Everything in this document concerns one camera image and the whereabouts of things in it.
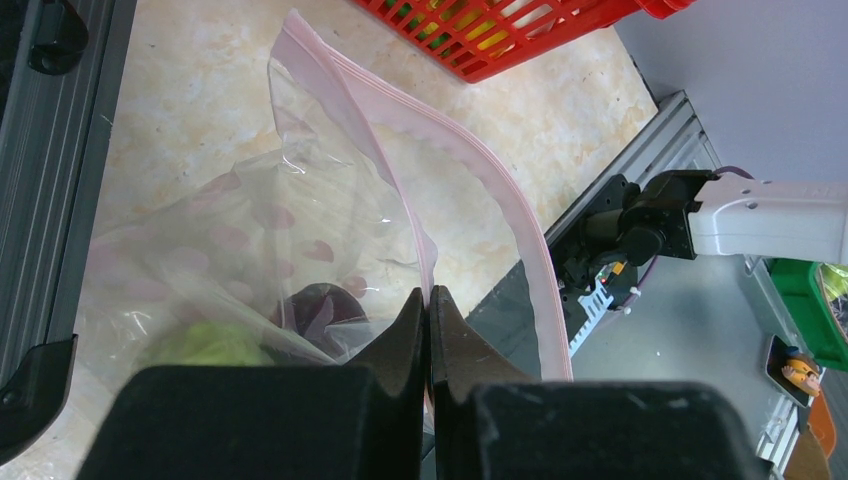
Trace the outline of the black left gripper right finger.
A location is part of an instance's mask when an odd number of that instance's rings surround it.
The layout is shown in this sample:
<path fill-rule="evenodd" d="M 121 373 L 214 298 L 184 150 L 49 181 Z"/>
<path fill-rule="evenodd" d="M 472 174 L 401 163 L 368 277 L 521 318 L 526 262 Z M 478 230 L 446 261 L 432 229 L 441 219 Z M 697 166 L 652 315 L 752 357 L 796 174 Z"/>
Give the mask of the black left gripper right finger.
<path fill-rule="evenodd" d="M 440 479 L 767 479 L 740 415 L 693 382 L 533 382 L 464 320 L 429 301 Z"/>

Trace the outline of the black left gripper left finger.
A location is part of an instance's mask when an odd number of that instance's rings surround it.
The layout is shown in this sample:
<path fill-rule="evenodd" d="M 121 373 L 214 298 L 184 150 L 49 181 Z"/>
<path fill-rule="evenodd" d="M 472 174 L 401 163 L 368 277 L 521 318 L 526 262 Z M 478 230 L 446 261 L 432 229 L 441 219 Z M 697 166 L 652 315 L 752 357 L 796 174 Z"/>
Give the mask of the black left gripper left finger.
<path fill-rule="evenodd" d="M 342 366 L 156 366 L 117 395 L 82 479 L 416 479 L 425 297 Z"/>

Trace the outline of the dark purple eggplant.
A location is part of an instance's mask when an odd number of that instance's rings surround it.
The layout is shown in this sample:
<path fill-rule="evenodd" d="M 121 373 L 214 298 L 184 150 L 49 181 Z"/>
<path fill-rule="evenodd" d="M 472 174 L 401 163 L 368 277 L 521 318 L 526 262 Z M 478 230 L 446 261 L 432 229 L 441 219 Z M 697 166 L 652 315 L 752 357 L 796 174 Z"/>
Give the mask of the dark purple eggplant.
<path fill-rule="evenodd" d="M 330 283 L 313 283 L 278 304 L 280 324 L 328 356 L 339 359 L 349 347 L 336 334 L 337 327 L 368 321 L 359 301 L 347 290 Z"/>

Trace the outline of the green cabbage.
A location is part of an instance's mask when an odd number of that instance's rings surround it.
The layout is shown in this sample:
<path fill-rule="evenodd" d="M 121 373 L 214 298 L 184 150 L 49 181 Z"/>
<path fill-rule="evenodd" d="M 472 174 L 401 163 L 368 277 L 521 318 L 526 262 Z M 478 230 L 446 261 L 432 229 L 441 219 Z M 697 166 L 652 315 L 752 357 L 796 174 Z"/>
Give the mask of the green cabbage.
<path fill-rule="evenodd" d="M 198 322 L 174 328 L 151 341 L 138 357 L 139 369 L 162 365 L 264 367 L 275 364 L 260 336 L 228 323 Z"/>

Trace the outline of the clear zip top bag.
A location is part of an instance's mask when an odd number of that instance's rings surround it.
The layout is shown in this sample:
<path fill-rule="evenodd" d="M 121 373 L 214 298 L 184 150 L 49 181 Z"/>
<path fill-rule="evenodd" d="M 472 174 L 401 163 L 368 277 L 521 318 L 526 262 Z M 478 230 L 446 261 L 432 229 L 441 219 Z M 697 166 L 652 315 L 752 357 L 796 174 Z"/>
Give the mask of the clear zip top bag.
<path fill-rule="evenodd" d="M 518 228 L 545 241 L 483 142 L 332 48 L 297 12 L 271 49 L 268 80 L 278 150 L 92 242 L 78 357 L 107 387 L 139 369 L 152 340 L 198 322 L 250 329 L 275 364 L 341 364 L 412 290 L 446 286 L 469 314 L 516 263 L 525 268 Z M 337 327 L 349 347 L 339 359 L 280 324 L 278 304 L 313 283 L 344 288 L 368 317 Z"/>

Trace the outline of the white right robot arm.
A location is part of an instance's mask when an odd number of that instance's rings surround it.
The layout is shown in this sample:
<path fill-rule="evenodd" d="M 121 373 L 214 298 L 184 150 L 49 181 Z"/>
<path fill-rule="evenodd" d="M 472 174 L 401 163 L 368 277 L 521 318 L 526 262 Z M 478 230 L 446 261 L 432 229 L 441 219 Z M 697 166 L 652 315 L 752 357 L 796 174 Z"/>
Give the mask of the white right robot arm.
<path fill-rule="evenodd" d="M 706 171 L 655 177 L 615 220 L 634 263 L 676 255 L 843 263 L 847 188 L 772 184 Z M 516 231 L 535 315 L 542 381 L 521 373 L 462 319 L 447 288 L 432 290 L 429 392 L 441 479 L 765 479 L 740 416 L 691 382 L 576 383 L 553 263 L 542 237 Z"/>

